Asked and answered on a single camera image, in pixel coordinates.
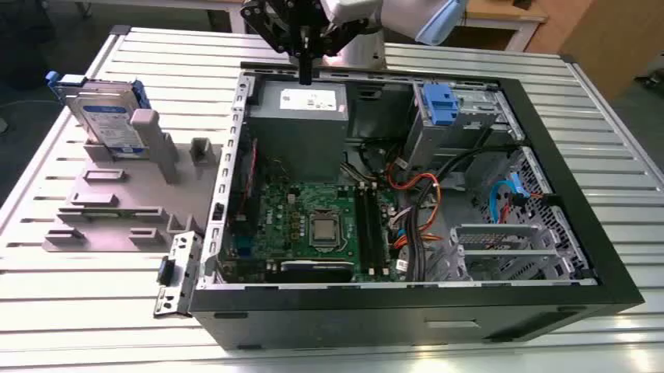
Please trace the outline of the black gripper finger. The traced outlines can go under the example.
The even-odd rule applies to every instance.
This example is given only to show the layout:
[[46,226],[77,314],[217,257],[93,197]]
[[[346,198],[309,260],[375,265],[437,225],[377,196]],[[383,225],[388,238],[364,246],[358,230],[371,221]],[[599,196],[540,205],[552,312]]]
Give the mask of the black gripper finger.
[[305,34],[305,83],[313,82],[314,61],[325,56],[334,57],[341,49],[365,30],[365,20],[358,19],[340,26],[330,22],[317,21]]
[[305,84],[305,37],[304,32],[297,31],[294,34],[286,34],[284,37],[272,37],[268,34],[265,22],[268,17],[264,15],[264,1],[244,1],[240,14],[253,30],[268,42],[278,54],[288,53],[293,63],[298,67],[300,84]]

